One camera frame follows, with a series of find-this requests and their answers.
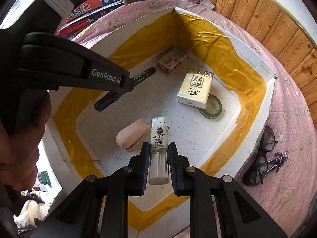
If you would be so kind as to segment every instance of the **yellow tape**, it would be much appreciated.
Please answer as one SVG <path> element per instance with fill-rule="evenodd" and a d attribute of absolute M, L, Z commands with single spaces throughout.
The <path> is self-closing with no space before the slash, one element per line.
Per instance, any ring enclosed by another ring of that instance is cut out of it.
<path fill-rule="evenodd" d="M 230 39 L 206 19 L 172 12 L 143 27 L 126 40 L 109 60 L 129 70 L 165 48 L 177 46 L 191 51 L 209 65 L 215 74 L 233 90 L 241 104 L 237 126 L 201 167 L 215 175 L 232 157 L 248 134 L 266 92 L 263 78 L 236 53 Z M 101 91 L 74 88 L 62 102 L 53 119 L 73 165 L 82 178 L 101 177 L 93 160 L 76 134 L 76 119 L 81 111 L 94 102 Z M 129 202 L 128 223 L 141 231 L 182 204 L 187 197 L 169 195 L 151 210 L 141 211 Z"/>

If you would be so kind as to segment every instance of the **black-framed glasses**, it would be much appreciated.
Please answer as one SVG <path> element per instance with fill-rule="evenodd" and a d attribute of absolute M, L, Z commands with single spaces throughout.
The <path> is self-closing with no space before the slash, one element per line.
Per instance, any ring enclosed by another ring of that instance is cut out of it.
<path fill-rule="evenodd" d="M 272 151 L 276 143 L 277 140 L 275 140 L 273 130 L 269 126 L 266 126 L 260 140 L 256 160 L 242 177 L 242 181 L 245 185 L 253 186 L 259 183 L 263 184 L 263 179 L 268 170 L 266 153 Z"/>

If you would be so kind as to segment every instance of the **green tape roll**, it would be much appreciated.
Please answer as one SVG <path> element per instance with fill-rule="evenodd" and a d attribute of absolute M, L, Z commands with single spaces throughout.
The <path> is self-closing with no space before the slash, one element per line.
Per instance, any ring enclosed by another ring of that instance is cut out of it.
<path fill-rule="evenodd" d="M 222 104 L 216 96 L 209 95 L 206 109 L 199 108 L 199 112 L 207 119 L 215 119 L 222 112 Z"/>

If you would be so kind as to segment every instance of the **human hand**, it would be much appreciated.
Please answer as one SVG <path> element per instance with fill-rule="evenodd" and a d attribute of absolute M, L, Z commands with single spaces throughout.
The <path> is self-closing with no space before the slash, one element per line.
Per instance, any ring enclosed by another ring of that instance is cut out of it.
<path fill-rule="evenodd" d="M 14 190 L 31 189 L 36 181 L 39 145 L 51 113 L 51 100 L 45 92 L 38 114 L 22 132 L 8 136 L 0 123 L 0 183 Z"/>

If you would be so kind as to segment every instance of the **pink bedsheet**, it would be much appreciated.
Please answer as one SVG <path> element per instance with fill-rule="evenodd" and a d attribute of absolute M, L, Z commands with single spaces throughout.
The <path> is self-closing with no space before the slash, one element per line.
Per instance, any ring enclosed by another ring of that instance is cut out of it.
<path fill-rule="evenodd" d="M 81 32 L 74 41 L 90 48 L 111 31 L 144 15 L 177 6 L 219 25 L 263 58 L 277 75 L 271 112 L 267 121 L 278 140 L 275 152 L 288 151 L 289 160 L 278 173 L 270 172 L 263 185 L 246 187 L 248 193 L 283 228 L 288 236 L 304 220 L 316 192 L 317 138 L 304 96 L 281 63 L 244 29 L 222 15 L 207 9 L 199 0 L 148 0 L 124 5 L 102 17 Z M 182 237 L 189 237 L 185 232 Z"/>

